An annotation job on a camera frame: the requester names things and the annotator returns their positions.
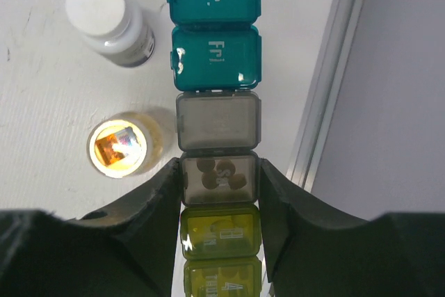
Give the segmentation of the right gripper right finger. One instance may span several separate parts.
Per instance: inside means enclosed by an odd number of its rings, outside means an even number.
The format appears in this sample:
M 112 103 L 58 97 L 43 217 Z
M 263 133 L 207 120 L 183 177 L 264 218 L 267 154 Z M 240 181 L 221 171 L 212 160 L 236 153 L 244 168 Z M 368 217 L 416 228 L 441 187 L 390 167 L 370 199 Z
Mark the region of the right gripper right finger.
M 319 200 L 261 161 L 259 210 L 277 296 L 443 296 L 444 215 L 363 220 Z

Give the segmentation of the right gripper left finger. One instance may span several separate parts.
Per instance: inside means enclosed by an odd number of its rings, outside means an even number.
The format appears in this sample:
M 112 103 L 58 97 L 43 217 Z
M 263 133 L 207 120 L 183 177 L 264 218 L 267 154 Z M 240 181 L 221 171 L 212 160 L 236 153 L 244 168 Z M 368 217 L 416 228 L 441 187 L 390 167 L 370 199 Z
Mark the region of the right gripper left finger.
M 1 212 L 2 296 L 169 296 L 181 206 L 179 161 L 83 218 Z

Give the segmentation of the white blue pill bottle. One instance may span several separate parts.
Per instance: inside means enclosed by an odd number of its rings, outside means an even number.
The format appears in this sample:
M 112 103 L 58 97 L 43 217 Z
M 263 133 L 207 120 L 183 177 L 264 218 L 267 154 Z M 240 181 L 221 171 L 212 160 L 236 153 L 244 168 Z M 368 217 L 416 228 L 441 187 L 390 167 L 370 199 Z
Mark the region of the white blue pill bottle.
M 134 0 L 65 0 L 65 12 L 89 48 L 115 65 L 138 67 L 154 52 L 153 30 Z

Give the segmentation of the multicolour weekly pill organizer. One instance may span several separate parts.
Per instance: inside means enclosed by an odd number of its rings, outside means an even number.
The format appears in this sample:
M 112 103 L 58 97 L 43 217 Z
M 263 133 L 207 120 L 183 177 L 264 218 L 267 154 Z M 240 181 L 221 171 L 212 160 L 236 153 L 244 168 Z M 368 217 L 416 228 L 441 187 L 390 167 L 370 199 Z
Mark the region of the multicolour weekly pill organizer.
M 187 296 L 258 296 L 261 290 L 259 210 L 261 140 L 261 0 L 168 0 L 171 68 L 179 90 L 177 137 L 184 210 L 180 239 Z M 205 189 L 200 158 L 229 159 L 247 185 L 229 177 Z

